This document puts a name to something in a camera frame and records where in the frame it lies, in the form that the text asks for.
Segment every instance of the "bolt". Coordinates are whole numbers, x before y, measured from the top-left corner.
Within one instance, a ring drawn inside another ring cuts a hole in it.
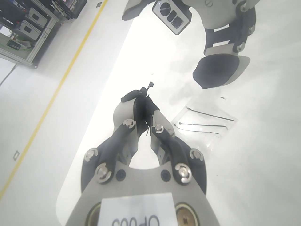
[[[200,161],[204,160],[203,154],[201,153],[200,150],[198,150],[196,148],[191,149],[190,152],[189,152],[189,155],[190,155],[191,159],[195,158],[195,159],[199,159]]]
[[[188,184],[191,179],[192,179],[192,173],[191,173],[191,170],[190,168],[183,164],[183,163],[178,163],[175,165],[175,170],[178,171],[180,177],[181,177],[181,182],[183,184]]]
[[[174,136],[174,132],[171,129],[169,129],[168,132],[171,136]]]
[[[84,160],[89,162],[94,156],[97,156],[97,155],[98,155],[97,148],[91,148],[86,152]]]
[[[160,124],[155,126],[156,133],[162,133],[164,131],[164,127]]]
[[[247,12],[248,10],[249,10],[249,6],[248,6],[247,2],[245,2],[244,4],[241,5],[242,12]]]
[[[99,178],[104,178],[107,173],[108,173],[108,168],[106,168],[105,166],[100,167],[97,170],[97,175],[99,176]]]
[[[211,8],[211,7],[213,6],[213,2],[212,2],[212,1],[206,0],[206,1],[205,1],[205,5],[206,5],[208,8]]]
[[[126,119],[123,122],[124,125],[126,125],[128,128],[132,128],[135,125],[135,122],[132,119]]]
[[[242,50],[244,50],[244,47],[245,47],[245,42],[242,42],[242,44],[238,45],[236,49],[238,52],[241,52]]]
[[[249,28],[249,35],[255,32],[255,25]]]
[[[116,179],[118,180],[118,181],[122,181],[122,180],[124,180],[125,178],[126,178],[126,172],[125,172],[125,170],[122,170],[122,169],[120,169],[120,170],[118,170],[118,172],[116,173]]]
[[[165,182],[170,181],[171,175],[170,172],[168,170],[163,170],[161,172],[161,179]]]
[[[187,178],[188,170],[185,167],[181,167],[179,170],[179,174],[182,178]]]
[[[95,170],[95,176],[99,183],[106,182],[111,177],[112,172],[106,167],[106,163],[101,163]]]

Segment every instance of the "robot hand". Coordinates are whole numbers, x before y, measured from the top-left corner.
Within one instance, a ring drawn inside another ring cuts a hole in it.
[[[121,99],[113,115],[112,136],[85,154],[82,195],[66,226],[97,226],[103,198],[161,193],[172,193],[178,225],[219,225],[205,196],[202,153],[176,137],[147,90],[131,91]],[[148,129],[160,166],[150,170],[130,168],[139,138]]]
[[[205,57],[193,78],[202,88],[229,84],[242,74],[250,59],[238,53],[255,31],[255,5],[260,0],[129,0],[122,19],[139,16],[154,1],[153,12],[176,35],[191,21],[190,7],[199,13],[206,32]]]

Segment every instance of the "white label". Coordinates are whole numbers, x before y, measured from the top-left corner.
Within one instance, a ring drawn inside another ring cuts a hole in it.
[[[178,226],[171,193],[102,199],[98,226]]]

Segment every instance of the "yellow floor line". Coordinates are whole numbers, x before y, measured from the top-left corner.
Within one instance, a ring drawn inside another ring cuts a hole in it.
[[[72,67],[73,67],[73,65],[74,65],[74,63],[75,63],[75,61],[77,60],[77,58],[78,58],[80,52],[82,51],[82,49],[83,49],[83,47],[84,47],[84,45],[85,45],[85,43],[86,43],[86,41],[87,41],[89,35],[91,34],[91,31],[93,30],[93,28],[94,28],[94,26],[95,26],[95,24],[96,24],[96,22],[97,22],[99,16],[101,15],[101,13],[102,13],[102,11],[103,11],[105,5],[107,4],[107,2],[108,2],[108,0],[104,0],[104,2],[102,3],[102,5],[101,5],[101,7],[100,7],[100,9],[99,9],[99,11],[98,11],[98,13],[97,13],[97,15],[95,16],[95,18],[94,18],[94,20],[93,20],[93,22],[92,22],[92,24],[91,24],[91,26],[90,26],[90,28],[89,28],[89,30],[88,30],[88,32],[86,33],[86,35],[85,35],[85,37],[84,37],[82,43],[80,44],[78,50],[76,51],[76,53],[75,53],[75,55],[74,55],[74,57],[73,57],[71,63],[69,64],[69,66],[68,66],[68,68],[67,68],[67,70],[66,70],[66,72],[65,72],[65,74],[64,74],[64,76],[63,76],[63,78],[62,78],[61,81],[59,82],[59,85],[58,85],[58,87],[56,88],[56,91],[54,92],[54,94],[53,94],[53,96],[52,96],[50,102],[48,103],[47,108],[45,109],[45,111],[44,111],[42,117],[40,118],[40,121],[38,122],[38,125],[36,126],[34,132],[32,133],[32,135],[31,135],[31,137],[30,137],[28,143],[26,144],[26,146],[25,146],[25,148],[24,148],[24,151],[21,153],[21,155],[20,155],[20,157],[19,157],[19,159],[18,159],[18,161],[17,161],[17,163],[16,163],[16,165],[15,165],[15,167],[14,167],[12,173],[10,174],[10,176],[9,176],[8,180],[6,181],[6,183],[5,183],[4,187],[3,187],[3,189],[1,190],[1,193],[0,193],[0,200],[2,199],[4,193],[6,192],[7,188],[8,188],[9,185],[10,185],[10,183],[12,182],[12,180],[13,180],[13,178],[14,178],[16,172],[17,172],[17,170],[18,170],[19,167],[21,166],[21,163],[22,163],[22,161],[24,160],[24,158],[25,158],[25,156],[26,156],[26,154],[27,154],[27,152],[28,152],[28,150],[29,150],[29,148],[30,148],[30,146],[31,146],[31,144],[32,144],[32,142],[33,142],[33,140],[35,139],[35,137],[36,137],[38,131],[40,130],[40,127],[41,127],[43,121],[45,120],[45,118],[46,118],[46,116],[47,116],[47,114],[48,114],[50,108],[52,107],[52,105],[53,105],[55,99],[57,98],[57,95],[58,95],[60,89],[62,88],[62,86],[63,86],[63,84],[64,84],[66,78],[68,77],[68,75],[69,75],[69,73],[70,73],[70,71],[71,71],[71,69],[72,69]]]

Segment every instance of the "cable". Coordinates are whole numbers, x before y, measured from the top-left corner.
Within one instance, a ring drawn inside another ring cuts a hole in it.
[[[177,125],[176,125],[176,124],[174,124],[174,126],[175,126],[177,129],[184,130],[184,131],[189,131],[189,132],[219,134],[219,133],[215,133],[215,132],[209,132],[209,131],[196,131],[196,130],[187,130],[187,129],[182,129],[182,128],[179,128],[179,127],[177,127]]]
[[[6,75],[6,77],[1,81],[0,83],[0,87],[1,85],[4,83],[4,81],[10,76],[10,74],[14,71],[14,69],[16,69],[18,64],[15,64],[14,67],[11,69],[11,71]]]
[[[208,125],[208,124],[194,124],[194,123],[181,123],[179,122],[180,125],[191,125],[191,126],[208,126],[208,127],[226,127],[224,125]]]
[[[228,119],[228,118],[224,118],[224,117],[220,117],[220,116],[216,116],[216,115],[212,115],[212,114],[206,114],[206,113],[203,113],[203,112],[200,112],[200,111],[192,110],[191,108],[187,108],[187,109],[190,110],[190,111],[193,111],[193,112],[197,112],[199,114],[204,114],[204,115],[208,115],[208,116],[212,116],[212,117],[216,117],[216,118],[224,119],[224,120],[228,120],[228,121],[234,121],[232,119]]]

